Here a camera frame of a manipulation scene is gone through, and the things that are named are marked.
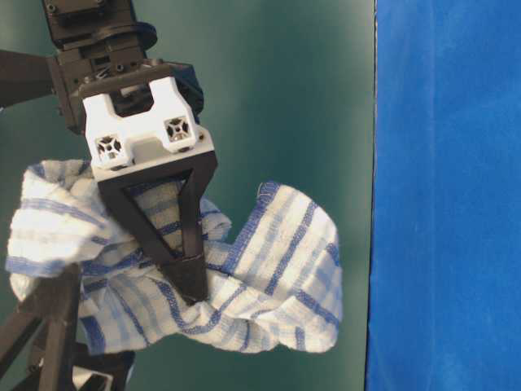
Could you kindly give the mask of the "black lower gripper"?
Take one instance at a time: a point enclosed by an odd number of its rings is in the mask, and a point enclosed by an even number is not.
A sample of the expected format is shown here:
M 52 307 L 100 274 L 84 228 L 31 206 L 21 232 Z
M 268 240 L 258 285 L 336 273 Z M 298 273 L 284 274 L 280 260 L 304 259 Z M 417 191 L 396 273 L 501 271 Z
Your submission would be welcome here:
M 76 343 L 80 284 L 79 266 L 68 266 L 57 277 L 41 279 L 16 306 L 1 325 L 2 376 L 42 330 L 46 334 L 38 390 L 125 390 L 134 351 L 90 355 L 85 344 Z

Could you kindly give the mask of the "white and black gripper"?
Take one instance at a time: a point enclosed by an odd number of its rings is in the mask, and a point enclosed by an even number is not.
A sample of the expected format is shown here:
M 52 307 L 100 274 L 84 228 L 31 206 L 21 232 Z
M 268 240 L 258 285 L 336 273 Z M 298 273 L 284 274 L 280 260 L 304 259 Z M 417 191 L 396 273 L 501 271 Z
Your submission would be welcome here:
M 149 59 L 115 76 L 102 69 L 68 94 L 57 58 L 46 62 L 59 98 L 79 100 L 77 123 L 96 181 L 212 178 L 215 147 L 197 118 L 204 96 L 192 65 Z

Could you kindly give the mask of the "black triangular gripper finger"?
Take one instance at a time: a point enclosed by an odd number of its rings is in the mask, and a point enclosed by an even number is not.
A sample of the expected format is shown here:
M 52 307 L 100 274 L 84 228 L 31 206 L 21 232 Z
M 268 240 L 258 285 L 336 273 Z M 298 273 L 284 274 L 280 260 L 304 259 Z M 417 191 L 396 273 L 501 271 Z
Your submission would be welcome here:
M 172 161 L 98 183 L 101 199 L 115 220 L 141 245 L 187 304 L 208 297 L 200 200 L 217 168 L 214 151 Z M 182 251 L 173 250 L 138 206 L 134 195 L 147 185 L 182 182 L 177 193 Z

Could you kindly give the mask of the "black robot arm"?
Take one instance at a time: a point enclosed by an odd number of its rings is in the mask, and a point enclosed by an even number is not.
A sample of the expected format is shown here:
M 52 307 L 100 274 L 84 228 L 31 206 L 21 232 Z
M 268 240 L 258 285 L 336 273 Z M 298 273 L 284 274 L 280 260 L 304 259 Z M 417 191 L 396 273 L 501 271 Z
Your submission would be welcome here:
M 112 216 L 143 246 L 188 305 L 208 295 L 200 199 L 217 158 L 199 125 L 204 95 L 189 64 L 150 59 L 155 28 L 130 1 L 45 1 L 57 54 L 1 53 L 3 108 L 55 94 L 67 127 L 85 137 L 94 179 Z M 182 250 L 175 252 L 130 191 L 165 178 L 178 194 Z M 29 345 L 20 390 L 122 390 L 131 352 L 89 358 L 76 340 L 80 268 L 45 279 L 2 325 L 1 369 Z

